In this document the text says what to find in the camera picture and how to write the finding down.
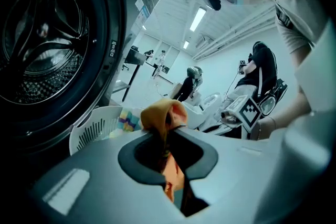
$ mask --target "colorful cloth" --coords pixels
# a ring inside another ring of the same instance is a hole
[[[117,127],[108,138],[115,138],[124,133],[141,130],[140,113],[141,109],[123,108],[118,118]]]

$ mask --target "black shirt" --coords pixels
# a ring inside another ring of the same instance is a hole
[[[250,59],[254,61],[257,68],[239,80],[237,86],[254,85],[259,87],[259,67],[261,67],[263,75],[263,85],[261,92],[265,93],[272,89],[277,81],[277,73],[273,53],[271,50],[269,48],[262,48],[253,54]]]
[[[187,100],[188,96],[192,93],[194,88],[194,82],[191,77],[187,77],[183,85],[181,86],[178,93],[174,96],[173,99],[178,99],[180,102]]]

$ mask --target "cable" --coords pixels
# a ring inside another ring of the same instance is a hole
[[[238,74],[239,74],[239,70],[238,70],[238,72],[237,72],[237,74],[236,74],[235,78],[233,79],[233,81],[232,81],[232,83],[231,83],[230,87],[227,89],[227,92],[226,92],[226,93],[224,93],[224,100],[226,99],[226,97],[227,97],[227,94],[228,94],[228,92],[229,92],[229,90],[230,90],[230,88],[231,88],[232,84],[235,82],[235,80],[236,80],[236,78],[237,78]]]
[[[159,86],[156,86],[156,85],[155,85],[155,87],[156,87],[156,92],[157,92],[162,98],[164,98],[165,96],[168,95],[168,94],[167,94],[167,95],[166,95],[166,94],[164,94],[164,95],[160,94],[160,93],[159,93],[159,90],[158,90],[158,87],[159,87]]]

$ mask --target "label sticker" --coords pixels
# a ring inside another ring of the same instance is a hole
[[[135,20],[135,24],[139,27],[139,29],[145,24],[149,17],[149,12],[145,6],[142,7],[140,13]]]
[[[110,49],[110,54],[109,54],[110,57],[114,57],[116,45],[117,45],[117,42],[113,40],[111,42],[111,49]]]
[[[144,6],[143,1],[142,0],[137,0],[135,3],[136,7],[138,8],[138,10],[140,11],[142,9],[142,7]]]

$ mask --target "washing machine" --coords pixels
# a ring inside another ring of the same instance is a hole
[[[31,183],[69,155],[71,128],[113,90],[158,1],[2,0],[1,133],[18,178]]]

